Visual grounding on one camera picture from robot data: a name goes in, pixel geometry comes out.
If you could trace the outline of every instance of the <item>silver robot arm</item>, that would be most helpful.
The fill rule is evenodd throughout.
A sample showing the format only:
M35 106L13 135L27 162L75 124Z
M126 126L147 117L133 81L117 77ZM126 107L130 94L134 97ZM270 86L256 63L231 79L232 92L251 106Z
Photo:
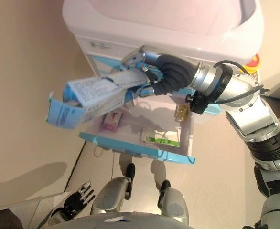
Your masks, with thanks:
M189 87L196 90L186 97L191 111L202 114L208 104L221 104L230 124L251 151L258 188L267 197L255 228L280 228L280 123L260 97L263 86L247 73L233 74L229 66L220 62L211 66L146 45L126 56L121 66L128 69L139 62L163 73L159 82L141 89L140 97Z

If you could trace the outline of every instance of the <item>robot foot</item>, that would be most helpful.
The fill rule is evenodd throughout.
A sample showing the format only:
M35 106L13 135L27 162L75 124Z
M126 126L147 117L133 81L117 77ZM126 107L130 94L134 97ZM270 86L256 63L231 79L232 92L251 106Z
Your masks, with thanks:
M157 206L158 206L159 209L162 208L162 200L163 200L163 197L164 197L165 190L168 187L171 187L171 183L168 180L164 180L162 185L161 185L161 188L160 188L160 194L159 194L158 203L157 203Z
M128 187L126 189L125 193L125 199L130 199L131 197L131 190L132 190L132 182L135 177L136 167L134 163L130 163L126 168L126 177L131 179L131 182L129 182Z

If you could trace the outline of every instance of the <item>floor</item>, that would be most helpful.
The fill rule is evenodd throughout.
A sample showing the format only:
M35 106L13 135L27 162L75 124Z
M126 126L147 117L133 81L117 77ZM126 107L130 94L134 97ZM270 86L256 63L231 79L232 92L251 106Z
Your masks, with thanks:
M280 101L267 98L280 117ZM260 216L264 197L258 192L253 176L253 161L248 149L226 120L225 114L194 115L192 156L195 165L179 165L102 149L87 142L71 176L66 193L10 208L25 229L39 228L48 214L69 192L87 182L97 194L113 177L125 174L133 162L136 175L131 199L122 211L160 214L157 208L159 187L168 179L185 197L190 226L197 229L242 228L253 225ZM89 204L78 217L89 214Z

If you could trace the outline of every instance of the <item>white wall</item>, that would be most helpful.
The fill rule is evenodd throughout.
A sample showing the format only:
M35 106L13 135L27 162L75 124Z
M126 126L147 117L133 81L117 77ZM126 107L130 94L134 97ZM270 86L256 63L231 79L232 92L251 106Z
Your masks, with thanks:
M280 98L280 0L261 0L264 16L261 57L261 81L270 88L267 95Z
M0 207L63 192L84 141L44 122L48 94L92 75L62 0L0 0Z

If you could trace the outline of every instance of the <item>robot leg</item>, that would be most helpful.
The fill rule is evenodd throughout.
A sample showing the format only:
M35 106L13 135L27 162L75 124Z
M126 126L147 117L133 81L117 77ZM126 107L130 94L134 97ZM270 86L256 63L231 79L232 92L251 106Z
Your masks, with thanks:
M157 206L162 216L167 216L185 225L189 225L189 213L180 191L171 187L168 180L162 183Z
M92 204L91 215L120 211L123 199L130 199L135 165L127 166L126 177L117 177L109 181L100 191Z

